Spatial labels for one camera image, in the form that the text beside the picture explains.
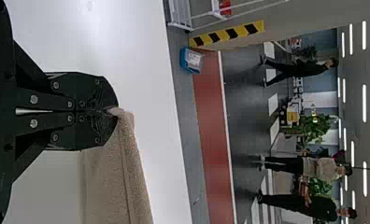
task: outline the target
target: floor marking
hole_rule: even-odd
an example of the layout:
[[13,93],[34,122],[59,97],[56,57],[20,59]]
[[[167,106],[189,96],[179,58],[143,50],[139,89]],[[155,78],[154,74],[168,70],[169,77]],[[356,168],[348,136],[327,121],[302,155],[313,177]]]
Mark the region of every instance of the floor marking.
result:
[[251,212],[252,212],[252,224],[259,224],[260,223],[259,204],[256,198],[252,203]]
[[[272,170],[267,170],[267,182],[269,183],[269,194],[273,195],[273,172]],[[276,216],[275,216],[275,207],[270,207],[270,217],[271,217],[271,224],[276,224]]]
[[264,54],[267,57],[272,58],[272,59],[275,58],[275,46],[272,44],[272,42],[264,42],[263,48],[264,48]]
[[270,143],[273,145],[275,142],[276,136],[278,136],[278,131],[280,130],[280,123],[278,121],[278,118],[276,119],[273,126],[270,128]]
[[276,69],[266,68],[266,81],[272,80],[276,75]]
[[268,100],[268,106],[269,106],[269,116],[272,116],[273,113],[278,109],[278,94],[274,94],[272,97]]
[[[263,194],[267,194],[267,186],[266,186],[266,177],[263,178],[262,184],[261,184],[261,191]],[[269,223],[269,214],[267,211],[267,204],[262,205],[263,210],[263,223],[268,224]]]
[[223,82],[223,69],[222,69],[222,56],[221,52],[218,51],[218,62],[220,65],[220,76],[221,76],[221,91],[222,91],[222,102],[223,102],[223,117],[225,119],[225,129],[226,129],[226,146],[228,149],[228,159],[229,159],[229,176],[231,178],[231,192],[232,192],[232,204],[234,208],[234,224],[237,224],[237,212],[235,208],[235,184],[234,184],[234,175],[232,172],[232,154],[231,154],[231,144],[229,140],[229,128],[228,128],[228,117],[226,111],[226,97],[225,97],[225,85]]

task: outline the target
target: yellow and black striped barrier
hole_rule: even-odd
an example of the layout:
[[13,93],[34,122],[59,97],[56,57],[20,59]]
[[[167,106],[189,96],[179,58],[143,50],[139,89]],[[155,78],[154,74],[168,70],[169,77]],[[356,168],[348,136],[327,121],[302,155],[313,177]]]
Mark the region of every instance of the yellow and black striped barrier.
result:
[[189,39],[189,45],[191,48],[199,48],[218,42],[236,39],[239,37],[255,35],[263,31],[263,21],[255,21],[247,24],[238,25],[232,28],[215,31],[209,34],[192,37]]

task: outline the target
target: ceiling light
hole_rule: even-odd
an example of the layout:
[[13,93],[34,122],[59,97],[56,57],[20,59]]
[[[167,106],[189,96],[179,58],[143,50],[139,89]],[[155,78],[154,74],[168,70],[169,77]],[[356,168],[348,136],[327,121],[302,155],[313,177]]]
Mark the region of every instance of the ceiling light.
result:
[[339,139],[342,138],[342,119],[339,119]]
[[345,191],[348,191],[348,177],[345,175]]
[[343,104],[346,102],[346,80],[343,78],[342,80],[342,84],[343,84]]
[[340,77],[337,78],[337,97],[340,98]]
[[347,138],[347,130],[346,128],[343,129],[343,148],[348,150],[348,138]]
[[351,167],[354,167],[354,142],[351,141]]
[[366,123],[366,85],[363,85],[363,122]]
[[343,206],[343,188],[340,188],[340,205]]
[[356,192],[355,191],[351,192],[351,199],[352,199],[352,208],[356,209]]
[[346,51],[345,51],[345,33],[342,32],[342,58],[345,58]]
[[350,55],[353,55],[353,24],[349,26],[349,46],[350,46]]
[[368,170],[366,170],[367,164],[366,161],[363,162],[363,196],[368,196]]
[[366,21],[363,21],[363,49],[366,49]]

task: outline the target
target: black pants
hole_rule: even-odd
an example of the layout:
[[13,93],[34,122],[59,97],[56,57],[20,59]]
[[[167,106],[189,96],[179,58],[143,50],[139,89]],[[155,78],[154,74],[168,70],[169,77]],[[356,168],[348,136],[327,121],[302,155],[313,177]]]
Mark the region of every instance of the black pants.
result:
[[279,158],[279,157],[266,157],[265,161],[278,162],[281,164],[270,164],[266,163],[266,169],[274,171],[287,172],[295,175],[301,175],[304,172],[304,161],[300,157],[295,158]]
[[281,72],[281,74],[277,75],[272,80],[266,82],[266,86],[273,85],[289,77],[295,77],[297,69],[296,64],[273,63],[270,62],[269,60],[266,61],[266,64],[273,68],[276,68],[279,72]]
[[262,203],[293,212],[303,212],[306,209],[305,198],[292,194],[264,195]]

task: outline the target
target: red floor stripe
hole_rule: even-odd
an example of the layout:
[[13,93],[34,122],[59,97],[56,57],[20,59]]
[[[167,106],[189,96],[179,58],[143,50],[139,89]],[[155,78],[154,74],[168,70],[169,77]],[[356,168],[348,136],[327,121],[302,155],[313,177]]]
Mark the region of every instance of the red floor stripe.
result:
[[204,52],[201,75],[193,76],[211,224],[234,223],[229,159],[217,52]]

